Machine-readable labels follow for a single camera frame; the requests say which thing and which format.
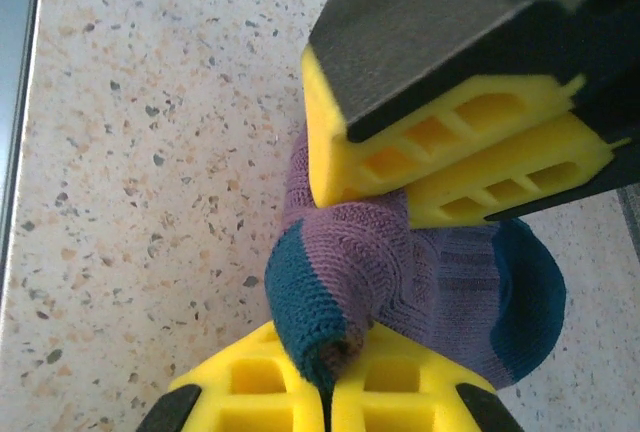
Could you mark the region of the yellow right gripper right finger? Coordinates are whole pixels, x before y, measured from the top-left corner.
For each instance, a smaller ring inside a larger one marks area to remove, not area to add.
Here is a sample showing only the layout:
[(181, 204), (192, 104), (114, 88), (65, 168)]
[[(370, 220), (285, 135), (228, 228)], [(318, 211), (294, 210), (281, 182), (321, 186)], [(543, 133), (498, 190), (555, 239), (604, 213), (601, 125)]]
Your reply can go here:
[(522, 426), (483, 377), (376, 324), (335, 384), (331, 429), (510, 432)]

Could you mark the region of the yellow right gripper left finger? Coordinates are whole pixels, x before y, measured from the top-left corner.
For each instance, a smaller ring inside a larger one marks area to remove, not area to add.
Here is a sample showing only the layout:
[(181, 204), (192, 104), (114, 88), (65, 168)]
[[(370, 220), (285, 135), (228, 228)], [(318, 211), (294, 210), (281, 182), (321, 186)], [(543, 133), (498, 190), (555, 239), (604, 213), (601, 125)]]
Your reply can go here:
[(322, 432), (321, 396), (267, 322), (177, 377), (138, 425), (147, 432)]

